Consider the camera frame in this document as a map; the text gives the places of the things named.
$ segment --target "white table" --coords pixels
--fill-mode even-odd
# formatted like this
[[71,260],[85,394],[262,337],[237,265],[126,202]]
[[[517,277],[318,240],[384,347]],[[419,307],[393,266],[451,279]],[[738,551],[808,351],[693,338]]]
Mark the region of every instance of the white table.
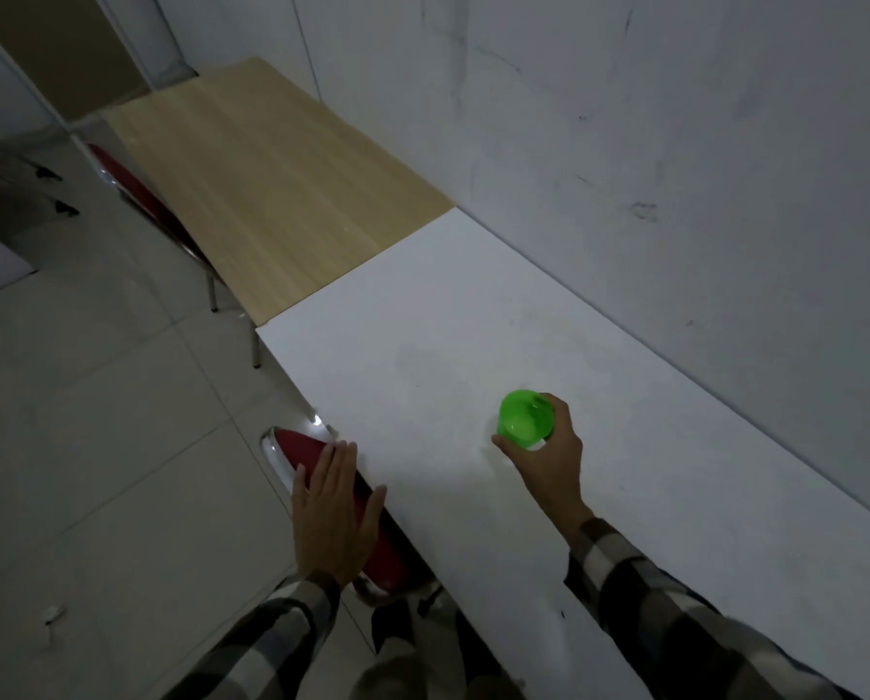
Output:
[[259,334],[531,698],[648,697],[563,586],[567,548],[489,442],[571,405],[591,507],[723,612],[870,698],[870,513],[453,209]]

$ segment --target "plaid shirt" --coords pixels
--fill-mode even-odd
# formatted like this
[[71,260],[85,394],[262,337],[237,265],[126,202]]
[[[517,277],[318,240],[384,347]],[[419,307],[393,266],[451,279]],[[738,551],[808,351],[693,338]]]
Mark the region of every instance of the plaid shirt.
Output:
[[[656,698],[856,698],[722,616],[602,519],[581,528],[565,583]],[[289,577],[166,700],[291,700],[331,632],[339,598],[334,578],[322,572]]]

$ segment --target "finger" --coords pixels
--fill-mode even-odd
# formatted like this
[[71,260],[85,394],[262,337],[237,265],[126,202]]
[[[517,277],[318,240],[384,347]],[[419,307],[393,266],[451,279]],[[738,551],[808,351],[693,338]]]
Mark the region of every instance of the finger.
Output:
[[386,503],[386,487],[377,486],[373,489],[371,497],[367,499],[364,519],[360,522],[360,537],[370,545],[371,550],[380,535],[380,516],[384,503]]
[[544,399],[551,403],[551,411],[554,412],[554,429],[548,436],[551,439],[559,432],[566,434],[574,434],[574,425],[571,423],[571,409],[568,403],[560,398],[556,398],[551,393],[539,393]]
[[347,445],[344,459],[340,463],[340,471],[337,474],[337,493],[339,495],[354,498],[354,477],[357,473],[357,443]]
[[296,468],[296,479],[292,482],[292,520],[301,520],[302,513],[305,512],[305,502],[308,500],[309,492],[305,488],[305,465],[300,464]]
[[312,474],[312,495],[320,495],[324,490],[324,480],[327,478],[327,470],[331,466],[331,456],[334,454],[334,442],[329,442],[318,457],[318,466]]
[[340,476],[341,463],[347,457],[347,442],[339,441],[334,443],[334,456],[331,458],[331,465],[327,468],[327,476],[324,478],[324,491],[326,494],[334,495],[337,492],[337,479]]
[[497,446],[500,452],[506,455],[510,461],[516,466],[516,469],[521,469],[529,459],[528,450],[524,450],[515,442],[506,439],[502,435],[493,435],[490,441]]

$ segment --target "forearm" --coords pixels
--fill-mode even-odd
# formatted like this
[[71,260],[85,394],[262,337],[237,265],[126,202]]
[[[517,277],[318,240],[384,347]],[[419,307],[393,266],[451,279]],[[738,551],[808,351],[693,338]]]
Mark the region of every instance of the forearm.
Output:
[[291,700],[334,626],[339,601],[340,588],[330,575],[288,577],[234,624],[166,700],[205,698],[218,688],[231,697]]
[[566,584],[656,697],[855,697],[724,617],[606,521],[585,522],[570,544]]

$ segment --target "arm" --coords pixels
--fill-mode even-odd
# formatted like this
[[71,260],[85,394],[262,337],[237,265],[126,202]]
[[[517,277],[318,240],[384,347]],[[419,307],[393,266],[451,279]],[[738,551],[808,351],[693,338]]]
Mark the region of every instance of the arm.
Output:
[[794,661],[755,629],[723,616],[708,600],[659,569],[581,499],[583,444],[568,404],[537,452],[502,437],[494,443],[571,548],[568,588],[609,634],[653,696],[820,700],[854,698]]
[[234,624],[166,700],[295,698],[334,627],[341,589],[360,573],[376,544],[386,490],[371,494],[358,525],[356,461],[353,442],[327,445],[308,490],[305,468],[297,469],[292,525],[299,574]]

